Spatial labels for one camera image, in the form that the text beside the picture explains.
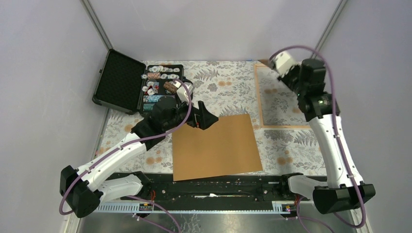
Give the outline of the brown cardboard backing board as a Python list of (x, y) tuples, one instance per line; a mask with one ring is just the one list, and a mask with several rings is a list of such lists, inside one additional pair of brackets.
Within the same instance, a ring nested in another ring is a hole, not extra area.
[(249, 114), (223, 116), (206, 130), (172, 133), (174, 181), (262, 171)]

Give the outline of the light wooden picture frame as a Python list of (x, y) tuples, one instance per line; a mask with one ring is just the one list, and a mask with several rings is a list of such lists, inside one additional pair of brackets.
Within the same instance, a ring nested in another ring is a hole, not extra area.
[(309, 129), (298, 108), (297, 95), (277, 80), (265, 65), (254, 64), (260, 127), (264, 129)]

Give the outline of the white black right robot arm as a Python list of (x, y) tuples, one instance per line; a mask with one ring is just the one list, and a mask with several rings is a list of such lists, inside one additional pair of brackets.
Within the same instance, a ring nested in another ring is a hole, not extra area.
[(323, 61), (305, 59), (301, 63), (287, 59), (277, 68), (278, 80), (297, 95), (298, 107), (304, 113), (321, 149), (326, 166), (326, 182), (302, 174), (287, 175), (279, 186), (279, 195), (291, 200), (297, 194), (313, 200), (321, 214), (360, 208), (375, 196), (372, 184), (366, 184), (351, 158), (342, 131), (340, 111), (333, 109), (332, 95), (326, 91), (326, 67)]

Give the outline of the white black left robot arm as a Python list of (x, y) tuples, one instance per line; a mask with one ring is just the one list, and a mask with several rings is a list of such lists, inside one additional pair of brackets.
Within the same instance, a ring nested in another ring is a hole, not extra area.
[(175, 98), (161, 97), (143, 120), (102, 156), (78, 168), (67, 166), (60, 173), (59, 213), (78, 218), (91, 214), (100, 203), (135, 195), (149, 197), (151, 187), (136, 175), (108, 181), (107, 178), (137, 155), (144, 154), (184, 124), (206, 130), (219, 120), (202, 101), (198, 107)]

